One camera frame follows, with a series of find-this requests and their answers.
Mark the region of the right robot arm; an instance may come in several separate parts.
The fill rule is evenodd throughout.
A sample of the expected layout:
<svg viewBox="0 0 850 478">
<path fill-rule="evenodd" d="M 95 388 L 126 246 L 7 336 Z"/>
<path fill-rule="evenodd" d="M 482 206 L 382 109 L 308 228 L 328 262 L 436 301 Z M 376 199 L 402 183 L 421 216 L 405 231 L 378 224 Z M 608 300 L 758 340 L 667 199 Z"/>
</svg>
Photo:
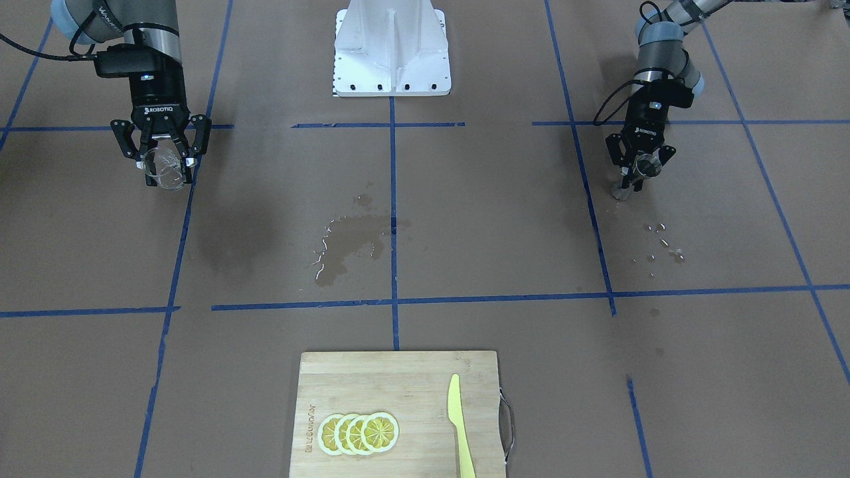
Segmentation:
<svg viewBox="0 0 850 478">
<path fill-rule="evenodd" d="M 101 78 L 129 82 L 131 114 L 110 122 L 122 154 L 149 187 L 193 182 L 211 121 L 189 111 L 173 1 L 54 1 L 51 17 L 70 40 L 70 58 L 91 60 Z"/>
</svg>

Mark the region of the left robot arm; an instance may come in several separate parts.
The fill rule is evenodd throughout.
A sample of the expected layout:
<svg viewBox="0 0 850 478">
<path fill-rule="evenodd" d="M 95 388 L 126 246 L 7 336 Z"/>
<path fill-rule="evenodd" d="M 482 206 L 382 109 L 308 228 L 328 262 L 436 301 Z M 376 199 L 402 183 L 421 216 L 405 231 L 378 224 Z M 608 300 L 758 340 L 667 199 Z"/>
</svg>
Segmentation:
<svg viewBox="0 0 850 478">
<path fill-rule="evenodd" d="M 631 88 L 622 102 L 626 116 L 622 130 L 611 133 L 605 145 L 613 166 L 622 178 L 612 185 L 612 196 L 626 200 L 639 193 L 646 179 L 659 175 L 676 154 L 665 142 L 664 132 L 671 107 L 688 109 L 702 93 L 705 80 L 683 46 L 684 37 L 728 1 L 673 1 L 660 9 L 652 1 L 650 13 L 642 13 L 636 25 L 639 45 L 634 79 L 620 85 Z"/>
</svg>

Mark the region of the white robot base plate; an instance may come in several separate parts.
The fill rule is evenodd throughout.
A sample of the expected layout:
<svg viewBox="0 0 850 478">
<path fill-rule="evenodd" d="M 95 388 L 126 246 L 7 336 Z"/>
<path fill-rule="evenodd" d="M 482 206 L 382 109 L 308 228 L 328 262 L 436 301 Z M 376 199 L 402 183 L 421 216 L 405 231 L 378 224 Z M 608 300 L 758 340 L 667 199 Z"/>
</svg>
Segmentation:
<svg viewBox="0 0 850 478">
<path fill-rule="evenodd" d="M 332 94 L 426 97 L 452 91 L 446 16 L 430 1 L 351 1 L 335 22 Z"/>
</svg>

